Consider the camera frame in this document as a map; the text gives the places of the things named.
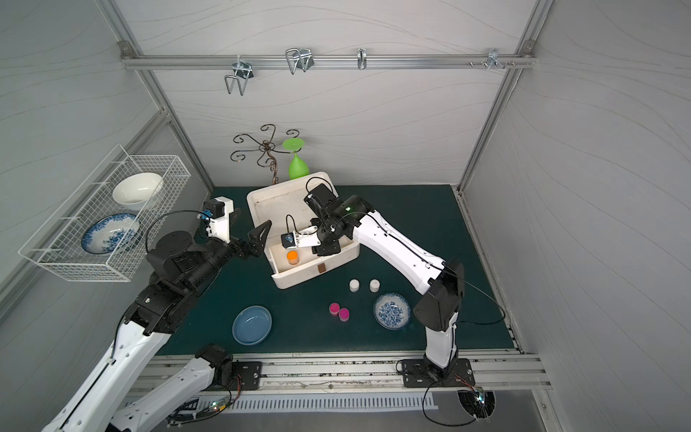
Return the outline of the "drawer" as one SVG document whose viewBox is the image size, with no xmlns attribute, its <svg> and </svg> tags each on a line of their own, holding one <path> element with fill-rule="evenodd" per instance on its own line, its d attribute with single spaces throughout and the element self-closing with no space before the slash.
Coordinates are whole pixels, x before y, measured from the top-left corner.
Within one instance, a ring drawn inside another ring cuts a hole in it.
<svg viewBox="0 0 691 432">
<path fill-rule="evenodd" d="M 342 239 L 339 242 L 341 251 L 332 256 L 318 257 L 310 248 L 297 249 L 298 263 L 289 263 L 289 250 L 285 249 L 278 237 L 270 239 L 265 248 L 267 260 L 272 268 L 272 279 L 278 289 L 285 290 L 309 281 L 340 266 L 354 261 L 360 255 L 360 244 L 356 241 Z"/>
</svg>

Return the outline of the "orange paint can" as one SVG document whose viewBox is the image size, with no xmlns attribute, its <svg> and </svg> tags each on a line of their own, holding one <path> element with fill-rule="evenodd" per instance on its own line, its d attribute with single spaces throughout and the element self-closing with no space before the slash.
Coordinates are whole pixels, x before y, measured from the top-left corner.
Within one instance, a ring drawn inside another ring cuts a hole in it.
<svg viewBox="0 0 691 432">
<path fill-rule="evenodd" d="M 289 250 L 286 253 L 286 259 L 291 266 L 297 266 L 298 264 L 300 264 L 300 255 L 295 249 Z"/>
</svg>

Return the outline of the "white three-drawer cabinet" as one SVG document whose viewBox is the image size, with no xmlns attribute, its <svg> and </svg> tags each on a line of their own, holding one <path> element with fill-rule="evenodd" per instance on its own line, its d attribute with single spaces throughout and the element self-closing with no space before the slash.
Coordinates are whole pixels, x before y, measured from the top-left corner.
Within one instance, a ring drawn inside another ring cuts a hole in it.
<svg viewBox="0 0 691 432">
<path fill-rule="evenodd" d="M 304 199 L 318 185 L 332 192 L 337 190 L 327 173 L 317 172 L 254 190 L 247 196 L 254 225 L 272 223 L 265 255 L 273 270 L 273 281 L 281 290 L 324 275 L 360 254 L 359 243 L 347 237 L 339 240 L 340 252 L 336 255 L 319 257 L 313 253 L 317 229 L 311 221 L 316 215 Z"/>
</svg>

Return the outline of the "pink paint can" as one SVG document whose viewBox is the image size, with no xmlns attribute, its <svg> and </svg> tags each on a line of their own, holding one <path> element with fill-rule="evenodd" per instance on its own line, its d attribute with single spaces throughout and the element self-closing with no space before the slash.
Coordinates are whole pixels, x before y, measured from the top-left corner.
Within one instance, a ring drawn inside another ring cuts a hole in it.
<svg viewBox="0 0 691 432">
<path fill-rule="evenodd" d="M 349 319 L 350 319 L 350 311 L 349 311 L 349 309 L 347 309 L 347 308 L 342 308 L 342 309 L 340 309 L 339 312 L 338 312 L 338 318 L 339 318 L 342 322 L 347 322 L 347 321 L 349 321 Z"/>
<path fill-rule="evenodd" d="M 338 316 L 338 313 L 340 312 L 340 305 L 336 302 L 333 302 L 331 305 L 329 305 L 329 313 L 332 316 Z"/>
</svg>

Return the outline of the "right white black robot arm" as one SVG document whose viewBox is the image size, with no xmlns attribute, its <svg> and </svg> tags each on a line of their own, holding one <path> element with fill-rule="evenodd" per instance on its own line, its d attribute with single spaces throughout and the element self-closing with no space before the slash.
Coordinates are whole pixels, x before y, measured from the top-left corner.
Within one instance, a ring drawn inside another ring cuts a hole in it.
<svg viewBox="0 0 691 432">
<path fill-rule="evenodd" d="M 307 190 L 304 202 L 315 214 L 305 230 L 313 254 L 336 255 L 341 239 L 351 239 L 387 261 L 420 293 L 413 313 L 426 328 L 426 368 L 439 380 L 449 376 L 458 356 L 456 322 L 465 290 L 461 261 L 423 250 L 357 195 L 342 200 L 329 186 L 319 184 Z"/>
</svg>

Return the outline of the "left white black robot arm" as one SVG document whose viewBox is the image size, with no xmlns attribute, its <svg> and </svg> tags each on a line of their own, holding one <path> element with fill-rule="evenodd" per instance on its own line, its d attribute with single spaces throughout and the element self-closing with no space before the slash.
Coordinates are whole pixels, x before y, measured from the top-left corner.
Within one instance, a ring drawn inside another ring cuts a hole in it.
<svg viewBox="0 0 691 432">
<path fill-rule="evenodd" d="M 262 223 L 247 240 L 212 232 L 203 245 L 182 230 L 162 237 L 147 253 L 154 268 L 149 285 L 122 315 L 113 342 L 94 370 L 45 430 L 149 431 L 209 387 L 221 387 L 230 395 L 240 391 L 232 355 L 209 344 L 133 407 L 120 407 L 145 366 L 182 326 L 223 266 L 234 258 L 260 257 L 271 227 L 270 221 Z"/>
</svg>

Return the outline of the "white paint can left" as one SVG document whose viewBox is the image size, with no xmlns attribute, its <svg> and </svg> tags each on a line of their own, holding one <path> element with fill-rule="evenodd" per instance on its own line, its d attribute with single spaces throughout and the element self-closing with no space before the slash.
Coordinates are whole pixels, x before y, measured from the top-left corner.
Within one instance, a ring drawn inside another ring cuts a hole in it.
<svg viewBox="0 0 691 432">
<path fill-rule="evenodd" d="M 357 279 L 351 279 L 348 286 L 351 293 L 356 293 L 360 289 L 360 283 Z"/>
</svg>

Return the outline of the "white paint can right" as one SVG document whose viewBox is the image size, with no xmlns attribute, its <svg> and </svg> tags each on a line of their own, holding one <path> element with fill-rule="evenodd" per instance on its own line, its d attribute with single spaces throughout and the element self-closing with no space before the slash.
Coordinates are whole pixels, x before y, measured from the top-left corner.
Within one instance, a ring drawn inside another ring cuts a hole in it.
<svg viewBox="0 0 691 432">
<path fill-rule="evenodd" d="M 370 291 L 372 293 L 378 293 L 381 288 L 381 283 L 377 279 L 372 279 L 369 284 Z"/>
</svg>

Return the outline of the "blue white patterned bowl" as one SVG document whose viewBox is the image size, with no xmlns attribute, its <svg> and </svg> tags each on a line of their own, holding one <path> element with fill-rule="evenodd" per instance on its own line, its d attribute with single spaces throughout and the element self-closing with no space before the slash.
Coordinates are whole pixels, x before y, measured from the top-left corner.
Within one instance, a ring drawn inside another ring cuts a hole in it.
<svg viewBox="0 0 691 432">
<path fill-rule="evenodd" d="M 410 324 L 411 309 L 406 299 L 398 293 L 385 293 L 374 302 L 374 318 L 387 330 L 402 330 Z"/>
</svg>

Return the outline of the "white bowl in basket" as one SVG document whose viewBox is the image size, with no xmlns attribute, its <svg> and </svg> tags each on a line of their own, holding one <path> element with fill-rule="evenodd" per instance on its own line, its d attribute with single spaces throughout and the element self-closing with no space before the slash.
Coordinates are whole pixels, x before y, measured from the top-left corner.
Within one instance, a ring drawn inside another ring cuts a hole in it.
<svg viewBox="0 0 691 432">
<path fill-rule="evenodd" d="M 115 203 L 130 210 L 141 210 L 161 189 L 163 177 L 156 173 L 129 176 L 113 189 Z"/>
</svg>

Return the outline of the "blue patterned bowl in basket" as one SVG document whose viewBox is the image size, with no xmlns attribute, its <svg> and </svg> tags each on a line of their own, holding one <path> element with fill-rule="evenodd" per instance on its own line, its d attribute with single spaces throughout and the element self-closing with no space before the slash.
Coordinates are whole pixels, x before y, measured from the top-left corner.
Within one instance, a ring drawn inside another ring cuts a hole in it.
<svg viewBox="0 0 691 432">
<path fill-rule="evenodd" d="M 81 239 L 82 249 L 93 255 L 111 254 L 138 238 L 140 222 L 135 214 L 121 212 L 105 217 L 89 227 Z"/>
</svg>

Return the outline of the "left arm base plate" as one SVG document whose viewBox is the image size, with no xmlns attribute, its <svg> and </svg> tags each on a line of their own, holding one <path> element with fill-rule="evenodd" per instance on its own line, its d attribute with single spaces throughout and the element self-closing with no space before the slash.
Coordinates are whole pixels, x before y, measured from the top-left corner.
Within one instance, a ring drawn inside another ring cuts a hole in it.
<svg viewBox="0 0 691 432">
<path fill-rule="evenodd" d="M 211 391 L 256 391 L 262 377 L 263 364 L 258 361 L 225 361 L 212 369 L 212 381 L 201 388 Z"/>
</svg>

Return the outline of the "aluminium top rail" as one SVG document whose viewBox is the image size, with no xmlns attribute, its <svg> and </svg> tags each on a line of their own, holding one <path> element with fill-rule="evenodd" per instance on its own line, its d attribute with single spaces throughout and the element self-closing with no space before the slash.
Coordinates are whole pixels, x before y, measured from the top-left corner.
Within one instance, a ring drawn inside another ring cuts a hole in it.
<svg viewBox="0 0 691 432">
<path fill-rule="evenodd" d="M 481 54 L 373 54 L 367 53 L 366 70 L 438 70 L 438 69 L 484 69 L 471 68 L 469 61 L 482 61 L 487 53 Z M 231 66 L 241 57 L 250 63 L 255 71 L 288 70 L 283 55 L 180 55 L 180 56 L 140 56 L 123 59 L 122 64 L 129 70 L 231 70 Z M 314 70 L 359 70 L 356 53 L 345 55 L 313 54 Z M 503 61 L 514 61 L 514 68 L 532 68 L 537 59 L 533 56 L 500 54 Z"/>
</svg>

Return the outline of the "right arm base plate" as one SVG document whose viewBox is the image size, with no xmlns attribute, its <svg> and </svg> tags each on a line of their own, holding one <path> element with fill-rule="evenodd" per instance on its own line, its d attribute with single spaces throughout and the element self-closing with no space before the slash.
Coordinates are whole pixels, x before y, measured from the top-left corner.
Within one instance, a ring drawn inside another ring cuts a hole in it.
<svg viewBox="0 0 691 432">
<path fill-rule="evenodd" d="M 475 387 L 475 378 L 470 361 L 458 358 L 453 368 L 441 370 L 426 359 L 413 358 L 399 360 L 395 371 L 402 377 L 403 386 L 410 389 L 426 389 L 430 386 L 441 388 Z"/>
</svg>

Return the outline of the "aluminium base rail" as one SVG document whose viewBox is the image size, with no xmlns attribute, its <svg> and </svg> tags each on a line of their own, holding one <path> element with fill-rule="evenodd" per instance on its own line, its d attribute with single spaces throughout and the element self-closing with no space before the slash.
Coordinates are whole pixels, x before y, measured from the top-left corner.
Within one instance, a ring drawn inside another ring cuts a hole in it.
<svg viewBox="0 0 691 432">
<path fill-rule="evenodd" d="M 262 364 L 254 395 L 292 393 L 406 392 L 404 383 L 426 377 L 404 374 L 405 359 L 420 351 L 238 354 L 239 362 Z M 538 355 L 516 350 L 461 350 L 458 365 L 485 390 L 551 390 L 552 383 Z"/>
</svg>

